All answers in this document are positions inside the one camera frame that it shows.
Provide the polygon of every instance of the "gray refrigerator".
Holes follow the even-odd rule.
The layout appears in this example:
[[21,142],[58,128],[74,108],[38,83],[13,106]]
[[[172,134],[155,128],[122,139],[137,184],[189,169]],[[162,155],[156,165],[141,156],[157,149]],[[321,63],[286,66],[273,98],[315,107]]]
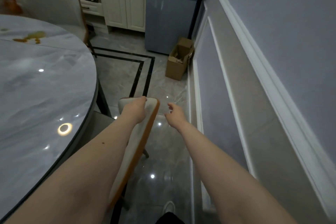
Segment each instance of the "gray refrigerator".
[[169,54],[179,36],[188,37],[196,1],[146,0],[146,50]]

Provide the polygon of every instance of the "person's left hand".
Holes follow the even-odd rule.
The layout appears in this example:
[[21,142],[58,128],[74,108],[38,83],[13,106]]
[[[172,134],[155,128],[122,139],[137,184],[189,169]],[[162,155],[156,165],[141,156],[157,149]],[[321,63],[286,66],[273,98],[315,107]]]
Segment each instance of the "person's left hand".
[[124,106],[122,114],[134,118],[134,121],[137,124],[142,122],[146,117],[145,115],[146,101],[147,99],[145,96],[134,99],[134,101]]

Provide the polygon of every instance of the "open cardboard box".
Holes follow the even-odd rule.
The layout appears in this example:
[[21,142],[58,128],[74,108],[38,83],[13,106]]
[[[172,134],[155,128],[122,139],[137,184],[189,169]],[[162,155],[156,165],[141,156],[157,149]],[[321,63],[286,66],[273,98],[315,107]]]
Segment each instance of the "open cardboard box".
[[186,71],[189,60],[194,54],[194,50],[192,40],[179,37],[177,45],[175,45],[168,57],[166,77],[180,81]]

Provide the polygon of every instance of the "white chair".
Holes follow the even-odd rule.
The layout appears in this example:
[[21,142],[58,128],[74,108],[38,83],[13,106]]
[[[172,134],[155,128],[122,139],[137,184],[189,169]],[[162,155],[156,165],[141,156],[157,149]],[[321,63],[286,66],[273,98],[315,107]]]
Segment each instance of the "white chair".
[[[134,98],[123,98],[118,102],[119,112],[122,110],[126,104],[133,101]],[[124,158],[121,163],[118,174],[112,185],[111,192],[109,195],[110,207],[113,207],[115,203],[121,196],[122,190],[124,189],[128,179],[132,175],[136,165],[138,164],[141,155],[145,154],[146,158],[149,157],[147,151],[145,150],[145,145],[152,129],[155,117],[158,113],[160,107],[160,102],[155,98],[147,98],[145,104],[145,119],[137,124],[130,136],[128,145],[125,150]],[[102,132],[108,125],[114,121],[113,118],[105,116],[101,113],[94,112],[85,132],[80,139],[79,143],[74,150],[74,153],[83,147],[86,143],[92,140],[100,132]]]
[[23,7],[33,18],[50,22],[73,33],[95,53],[88,40],[89,31],[79,0],[23,0]]

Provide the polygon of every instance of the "floor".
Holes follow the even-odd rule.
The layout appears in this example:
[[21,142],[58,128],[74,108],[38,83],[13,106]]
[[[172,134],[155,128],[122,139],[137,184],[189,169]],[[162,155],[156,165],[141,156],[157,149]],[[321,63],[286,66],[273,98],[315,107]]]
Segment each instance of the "floor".
[[[118,117],[123,97],[144,94],[161,102],[146,144],[150,157],[142,156],[128,181],[125,199],[131,208],[121,210],[119,224],[154,224],[170,200],[176,215],[191,223],[190,157],[182,137],[164,117],[168,102],[182,106],[187,115],[187,75],[181,81],[165,77],[168,56],[146,51],[143,33],[114,29],[108,35],[98,33],[91,43],[98,47],[98,76],[112,117]],[[104,223],[110,223],[112,214]]]

